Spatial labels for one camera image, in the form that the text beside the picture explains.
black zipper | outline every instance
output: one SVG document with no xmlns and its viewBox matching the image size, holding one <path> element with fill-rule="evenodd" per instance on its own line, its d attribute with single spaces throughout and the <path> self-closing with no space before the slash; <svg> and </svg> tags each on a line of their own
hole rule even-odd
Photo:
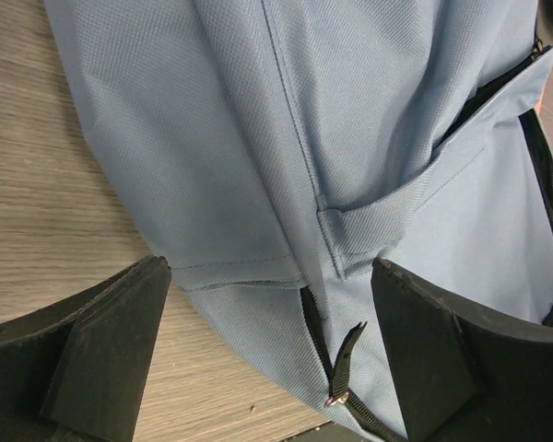
<svg viewBox="0 0 553 442">
<path fill-rule="evenodd" d="M 498 93 L 500 89 L 510 83 L 517 75 L 519 75 L 524 69 L 534 63 L 541 55 L 548 51 L 551 46 L 544 46 L 543 42 L 536 38 L 535 45 L 531 54 L 513 67 L 510 71 L 502 74 L 501 76 L 494 78 L 486 85 L 480 87 L 477 90 L 475 96 L 469 99 L 457 119 L 451 124 L 448 131 L 444 134 L 442 141 L 451 136 L 459 127 L 461 127 L 467 120 L 469 120 L 473 114 L 481 108 L 487 101 L 489 101 L 494 95 Z"/>
<path fill-rule="evenodd" d="M 523 128 L 528 154 L 535 169 L 536 180 L 553 233 L 553 155 L 551 154 L 551 148 L 545 138 L 535 110 L 530 110 L 518 118 Z M 553 306 L 543 318 L 543 325 L 553 327 Z"/>
<path fill-rule="evenodd" d="M 330 394 L 328 398 L 325 398 L 326 406 L 335 406 L 342 405 L 347 407 L 348 411 L 359 423 L 360 427 L 368 433 L 371 433 L 374 436 L 380 437 L 385 442 L 406 442 L 406 439 L 394 433 L 387 425 L 381 422 L 367 406 L 359 399 L 352 389 L 346 387 L 346 391 L 335 391 L 335 367 L 332 366 L 332 361 L 330 360 L 330 355 L 328 352 L 327 345 L 325 343 L 324 330 L 322 329 L 322 319 L 320 317 L 317 304 L 313 297 L 313 293 L 309 287 L 302 288 L 300 290 L 301 295 L 301 304 L 303 306 L 303 318 L 305 319 L 305 324 L 312 338 L 313 346 L 315 351 L 322 362 L 325 375 L 328 378 L 330 384 Z M 345 339 L 347 341 L 356 341 L 366 324 L 359 324 L 357 327 L 352 329 Z M 346 345 L 342 345 L 340 352 L 338 353 L 338 358 L 343 353 L 348 353 L 352 348 L 348 348 Z M 349 367 L 348 372 L 342 376 L 349 377 Z"/>
</svg>

wood grain surface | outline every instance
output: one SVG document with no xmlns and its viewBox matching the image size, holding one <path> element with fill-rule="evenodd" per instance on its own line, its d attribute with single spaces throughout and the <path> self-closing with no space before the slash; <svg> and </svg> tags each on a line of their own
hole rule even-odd
<svg viewBox="0 0 553 442">
<path fill-rule="evenodd" d="M 146 254 L 82 139 L 42 1 L 0 0 L 0 322 Z M 278 441 L 323 421 L 171 290 L 135 441 Z"/>
</svg>

light blue backpack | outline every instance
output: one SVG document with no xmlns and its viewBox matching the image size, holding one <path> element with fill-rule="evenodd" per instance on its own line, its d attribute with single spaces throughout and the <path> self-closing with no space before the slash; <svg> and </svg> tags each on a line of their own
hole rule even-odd
<svg viewBox="0 0 553 442">
<path fill-rule="evenodd" d="M 408 436 L 376 258 L 553 325 L 553 165 L 543 148 L 540 185 L 528 141 L 553 63 L 536 0 L 46 5 L 88 145 L 147 243 L 316 410 Z"/>
</svg>

zipper pocket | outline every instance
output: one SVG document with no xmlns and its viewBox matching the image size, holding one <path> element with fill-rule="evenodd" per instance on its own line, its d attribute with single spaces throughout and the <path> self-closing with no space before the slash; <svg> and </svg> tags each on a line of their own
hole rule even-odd
<svg viewBox="0 0 553 442">
<path fill-rule="evenodd" d="M 536 180 L 543 197 L 547 218 L 553 232 L 553 155 L 535 110 L 529 110 L 520 117 L 528 155 L 535 169 Z M 543 325 L 553 327 L 553 307 L 543 319 Z"/>
<path fill-rule="evenodd" d="M 325 343 L 322 319 L 320 317 L 313 293 L 309 287 L 300 290 L 303 318 L 312 338 L 315 351 L 322 362 L 324 373 L 328 378 L 329 396 L 325 406 L 345 406 L 356 419 L 360 427 L 374 436 L 380 437 L 385 442 L 406 442 L 406 439 L 394 433 L 387 425 L 381 422 L 359 397 L 348 386 L 350 379 L 350 356 L 354 344 L 359 339 L 367 323 L 361 323 L 351 329 L 345 338 L 335 364 L 332 366 L 327 345 Z"/>
<path fill-rule="evenodd" d="M 467 120 L 469 120 L 473 114 L 481 108 L 488 100 L 490 100 L 500 89 L 510 83 L 515 77 L 517 77 L 524 69 L 538 60 L 541 55 L 551 49 L 551 46 L 543 46 L 543 42 L 540 39 L 535 39 L 535 45 L 531 54 L 513 67 L 510 71 L 502 74 L 501 76 L 494 78 L 486 85 L 480 87 L 477 90 L 475 96 L 469 99 L 461 112 L 457 116 L 457 119 L 451 124 L 446 134 L 441 141 L 446 140 L 451 136 L 459 127 L 461 127 Z"/>
</svg>

stitching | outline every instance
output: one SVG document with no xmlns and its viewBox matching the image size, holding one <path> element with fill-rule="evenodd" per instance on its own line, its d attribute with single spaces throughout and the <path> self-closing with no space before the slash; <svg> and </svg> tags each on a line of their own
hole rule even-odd
<svg viewBox="0 0 553 442">
<path fill-rule="evenodd" d="M 424 205 L 426 205 L 426 203 L 428 201 L 430 201 L 434 196 L 436 196 L 442 189 L 444 189 L 449 183 L 451 183 L 452 181 L 454 181 L 457 177 L 459 177 L 464 171 L 465 169 L 468 169 L 469 166 L 471 166 L 476 160 L 477 158 L 486 150 L 486 148 L 488 147 L 488 142 L 486 141 L 485 145 L 483 146 L 483 148 L 481 148 L 479 150 L 479 152 L 476 153 L 476 155 L 471 158 L 470 161 L 468 161 L 461 169 L 459 169 L 458 172 L 456 172 L 451 178 L 449 178 L 444 184 L 442 184 L 441 187 L 439 187 L 436 191 L 434 191 L 434 193 L 429 196 L 426 200 L 422 201 L 418 207 L 416 208 L 416 211 L 418 209 L 421 209 L 422 207 L 424 207 Z"/>
<path fill-rule="evenodd" d="M 379 248 L 365 250 L 365 251 L 343 251 L 342 253 L 336 256 L 342 257 L 346 255 L 366 255 L 368 253 L 373 253 L 376 249 L 379 249 Z"/>
<path fill-rule="evenodd" d="M 303 157 L 303 163 L 305 164 L 307 174 L 310 177 L 310 184 L 312 186 L 313 200 L 315 201 L 315 205 L 318 208 L 318 211 L 320 211 L 321 210 L 320 209 L 320 206 L 321 206 L 320 205 L 320 195 L 321 195 L 321 193 L 318 192 L 317 177 L 314 176 L 314 175 L 316 175 L 315 171 L 313 170 L 313 167 L 312 167 L 312 166 L 314 166 L 314 162 L 310 161 L 310 159 L 308 158 L 308 156 L 311 154 L 311 152 L 308 152 L 308 150 L 310 150 L 310 149 L 306 149 L 303 145 L 303 141 L 301 139 L 299 123 L 298 123 L 297 119 L 295 118 L 295 112 L 293 111 L 293 101 L 295 101 L 295 105 L 297 106 L 297 108 L 299 107 L 299 104 L 296 102 L 292 91 L 291 91 L 290 94 L 288 93 L 287 81 L 286 81 L 285 75 L 284 75 L 284 71 L 287 69 L 287 66 L 286 66 L 286 63 L 285 63 L 285 57 L 283 56 L 282 61 L 279 61 L 278 51 L 277 51 L 277 38 L 278 38 L 278 36 L 273 32 L 273 30 L 270 26 L 270 19 L 268 17 L 268 11 L 266 9 L 265 0 L 261 0 L 260 3 L 262 5 L 263 13 L 265 15 L 266 29 L 268 31 L 268 36 L 270 38 L 270 43 L 271 43 L 271 46 L 273 48 L 273 55 L 275 56 L 276 69 L 278 71 L 278 76 L 280 77 L 281 86 L 283 88 L 283 95 L 285 96 L 285 101 L 287 102 L 288 113 L 289 113 L 291 122 L 293 123 L 293 129 L 295 130 L 295 135 L 297 137 L 297 142 L 299 143 L 299 148 L 300 148 L 300 151 L 301 151 L 301 155 Z M 330 258 L 332 260 L 332 264 L 334 265 L 334 269 L 335 269 L 336 273 L 338 273 L 338 276 L 342 276 L 342 274 L 340 273 L 340 269 L 338 268 L 338 266 L 341 265 L 341 263 L 336 261 L 336 258 L 335 258 L 336 250 L 333 249 L 333 247 L 335 246 L 335 243 L 332 242 L 329 239 L 328 232 L 326 231 L 327 228 L 324 228 L 324 225 L 320 221 L 320 218 L 319 218 L 319 216 L 317 216 L 317 214 L 316 214 L 316 217 L 317 217 L 317 220 L 318 220 L 318 225 L 320 227 L 320 230 L 322 231 L 322 237 L 324 238 L 325 246 L 328 249 L 328 252 L 330 254 Z"/>
<path fill-rule="evenodd" d="M 286 258 L 291 258 L 293 255 L 292 253 L 280 256 L 278 258 L 270 258 L 267 260 L 247 260 L 247 261 L 228 261 L 228 262 L 211 262 L 209 264 L 194 264 L 194 265 L 187 265 L 184 267 L 174 267 L 171 266 L 172 270 L 188 270 L 188 269 L 197 269 L 201 267 L 210 267 L 210 266 L 219 266 L 219 265 L 237 265 L 237 264 L 249 264 L 253 262 L 275 262 L 275 261 L 281 261 L 285 260 Z"/>
<path fill-rule="evenodd" d="M 341 251 L 338 245 L 335 242 L 335 238 L 331 238 L 334 235 L 334 228 L 332 226 L 332 219 L 326 213 L 322 212 L 324 216 L 317 216 L 318 222 L 320 224 L 320 229 L 322 230 L 322 235 L 324 236 L 325 245 L 328 248 L 330 257 L 332 258 L 332 264 L 334 265 L 335 272 L 338 277 L 345 279 L 346 277 L 346 264 L 341 262 L 344 260 L 344 252 Z"/>
<path fill-rule="evenodd" d="M 219 60 L 218 60 L 217 55 L 215 53 L 215 50 L 214 50 L 214 48 L 211 44 L 211 40 L 209 39 L 209 36 L 207 34 L 206 26 L 203 23 L 203 20 L 201 19 L 201 13 L 200 13 L 199 6 L 198 6 L 197 3 L 194 4 L 194 12 L 196 13 L 197 18 L 198 18 L 198 20 L 201 24 L 202 30 L 204 32 L 206 44 L 207 44 L 208 48 L 211 50 L 211 52 L 213 53 L 213 61 L 216 65 L 219 65 Z M 221 86 L 224 90 L 225 98 L 228 101 L 229 106 L 232 109 L 236 110 L 235 103 L 233 101 L 233 97 L 231 96 L 229 88 L 227 87 L 227 85 L 225 83 L 225 78 L 224 78 L 223 75 L 220 76 L 219 81 L 221 82 Z M 282 220 L 281 220 L 281 218 L 278 214 L 278 211 L 277 211 L 277 208 L 276 208 L 275 203 L 273 201 L 272 195 L 268 191 L 268 188 L 266 186 L 263 174 L 261 173 L 261 170 L 259 169 L 256 158 L 254 158 L 252 155 L 250 155 L 250 140 L 248 139 L 248 134 L 245 132 L 245 130 L 243 130 L 243 126 L 242 126 L 241 120 L 240 120 L 240 114 L 237 111 L 234 112 L 234 114 L 235 114 L 234 118 L 235 118 L 235 120 L 237 122 L 237 125 L 238 125 L 238 130 L 240 131 L 241 137 L 244 141 L 244 145 L 245 145 L 246 149 L 248 150 L 248 157 L 250 158 L 250 160 L 253 164 L 253 167 L 254 167 L 254 171 L 256 172 L 256 175 L 258 176 L 258 179 L 259 179 L 259 181 L 262 185 L 262 189 L 264 191 L 266 200 L 269 202 L 270 208 L 271 208 L 271 210 L 272 210 L 272 212 L 275 216 L 276 221 L 278 222 L 278 226 L 280 228 L 280 233 L 283 236 L 285 242 L 287 243 L 288 250 L 291 251 L 292 248 L 291 248 L 291 245 L 290 245 L 290 241 L 289 241 L 288 236 L 286 234 L 285 228 L 283 227 Z M 268 260 L 252 260 L 252 261 L 241 261 L 241 262 L 216 262 L 216 263 L 209 263 L 209 264 L 190 265 L 190 266 L 186 266 L 186 267 L 171 267 L 171 269 L 172 270 L 186 270 L 186 269 L 194 269 L 194 268 L 201 268 L 201 267 L 207 267 L 207 266 L 220 266 L 220 265 L 232 265 L 232 264 L 235 265 L 235 264 L 245 264 L 245 263 L 251 263 L 251 262 L 274 262 L 274 261 L 284 260 L 284 259 L 290 258 L 290 257 L 293 258 L 293 263 L 295 264 L 295 267 L 297 269 L 299 269 L 300 266 L 297 263 L 297 260 L 295 259 L 295 257 L 293 256 L 292 253 L 289 253 L 289 254 L 287 254 L 285 256 L 282 256 L 282 257 L 279 257 L 279 258 L 272 258 L 272 259 L 268 259 Z"/>
<path fill-rule="evenodd" d="M 302 275 L 297 275 L 294 279 L 282 279 L 282 280 L 265 280 L 265 281 L 236 281 L 233 283 L 216 283 L 208 285 L 193 285 L 193 286 L 183 286 L 181 285 L 181 290 L 186 295 L 191 295 L 191 292 L 198 292 L 200 290 L 216 290 L 219 288 L 231 287 L 231 286 L 244 286 L 244 287 L 260 287 L 260 288 L 280 288 L 280 289 L 291 289 L 296 290 L 294 287 L 287 287 L 285 285 L 291 285 L 296 283 L 304 283 L 305 279 Z"/>
</svg>

